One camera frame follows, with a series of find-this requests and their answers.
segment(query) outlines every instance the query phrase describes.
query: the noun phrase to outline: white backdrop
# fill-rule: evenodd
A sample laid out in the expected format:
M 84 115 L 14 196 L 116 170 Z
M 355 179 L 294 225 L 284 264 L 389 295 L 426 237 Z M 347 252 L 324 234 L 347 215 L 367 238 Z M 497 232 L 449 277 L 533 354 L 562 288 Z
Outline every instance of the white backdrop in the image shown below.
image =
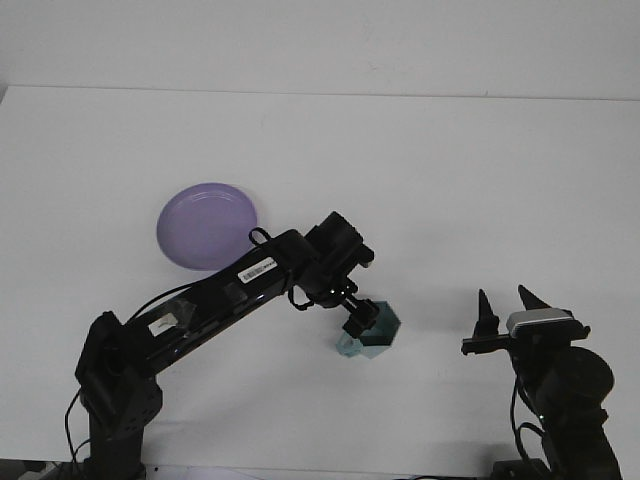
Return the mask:
M 403 327 L 374 360 L 340 312 L 274 300 L 159 376 L 145 460 L 486 473 L 515 458 L 505 354 L 463 357 L 483 287 L 524 283 L 591 325 L 612 366 L 606 431 L 637 470 L 640 104 L 12 87 L 0 106 L 0 456 L 66 458 L 90 322 L 200 274 L 154 225 L 202 181 L 243 188 L 273 233 L 340 211 L 376 251 L 354 274 Z M 86 435 L 85 414 L 72 416 Z
M 0 1 L 0 83 L 640 99 L 640 2 Z

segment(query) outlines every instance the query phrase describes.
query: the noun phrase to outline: white wall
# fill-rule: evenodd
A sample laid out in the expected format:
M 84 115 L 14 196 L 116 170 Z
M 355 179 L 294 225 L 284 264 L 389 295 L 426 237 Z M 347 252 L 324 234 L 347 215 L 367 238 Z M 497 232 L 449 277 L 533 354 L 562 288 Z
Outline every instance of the white wall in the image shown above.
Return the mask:
M 4 84 L 640 99 L 640 2 L 0 2 Z

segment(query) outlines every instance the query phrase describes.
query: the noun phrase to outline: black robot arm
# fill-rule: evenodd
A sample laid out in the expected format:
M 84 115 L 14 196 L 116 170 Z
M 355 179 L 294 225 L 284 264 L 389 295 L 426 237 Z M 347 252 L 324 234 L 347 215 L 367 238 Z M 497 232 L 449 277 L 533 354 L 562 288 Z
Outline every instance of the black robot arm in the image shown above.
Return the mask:
M 333 212 L 303 236 L 289 230 L 265 239 L 224 270 L 133 317 L 124 325 L 105 312 L 91 325 L 76 368 L 80 399 L 90 417 L 89 480 L 140 478 L 142 432 L 162 407 L 156 374 L 269 300 L 299 287 L 312 304 L 344 306 L 344 325 L 359 337 L 375 324 L 378 307 L 355 298 L 348 275 L 368 266 L 373 251 Z
M 587 337 L 589 327 L 571 311 L 552 308 L 523 286 L 519 293 L 526 310 L 511 314 L 508 333 L 498 334 L 498 317 L 480 290 L 480 316 L 473 337 L 463 340 L 462 351 L 466 355 L 507 350 L 517 392 L 540 420 L 551 471 L 527 457 L 514 430 L 523 461 L 497 462 L 491 480 L 621 480 L 602 428 L 607 413 L 601 403 L 613 388 L 613 373 L 595 353 L 571 346 Z

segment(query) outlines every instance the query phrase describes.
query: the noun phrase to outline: white tabletop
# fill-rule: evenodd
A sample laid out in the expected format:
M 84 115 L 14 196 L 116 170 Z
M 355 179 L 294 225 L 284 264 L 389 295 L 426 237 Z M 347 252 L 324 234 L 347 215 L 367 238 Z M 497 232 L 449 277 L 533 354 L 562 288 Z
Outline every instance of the white tabletop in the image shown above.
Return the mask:
M 606 432 L 637 461 L 640 103 L 18 88 L 0 105 L 0 457 L 66 459 L 91 321 L 200 278 L 155 241 L 189 185 L 234 184 L 274 234 L 332 210 L 377 254 L 353 278 L 403 322 L 346 359 L 345 315 L 276 299 L 163 372 L 144 460 L 486 473 L 516 458 L 504 353 L 464 357 L 485 288 L 523 283 L 593 328 L 616 376 Z M 519 414 L 524 418 L 523 409 Z M 72 415 L 77 442 L 86 413 Z M 528 439 L 535 453 L 534 440 Z

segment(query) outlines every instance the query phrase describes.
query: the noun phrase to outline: label sticker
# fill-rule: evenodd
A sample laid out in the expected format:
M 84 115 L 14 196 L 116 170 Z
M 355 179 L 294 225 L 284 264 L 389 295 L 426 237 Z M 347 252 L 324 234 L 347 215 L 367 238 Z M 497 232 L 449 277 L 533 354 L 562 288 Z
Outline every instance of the label sticker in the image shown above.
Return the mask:
M 255 265 L 238 273 L 238 278 L 242 281 L 242 283 L 249 283 L 251 280 L 255 280 L 263 273 L 266 273 L 269 270 L 276 268 L 277 266 L 278 264 L 273 258 L 267 257 L 261 262 L 258 262 Z
M 164 317 L 160 317 L 153 323 L 149 324 L 149 331 L 151 335 L 157 337 L 163 332 L 166 332 L 172 327 L 175 327 L 178 324 L 178 319 L 173 316 L 171 313 L 167 313 Z

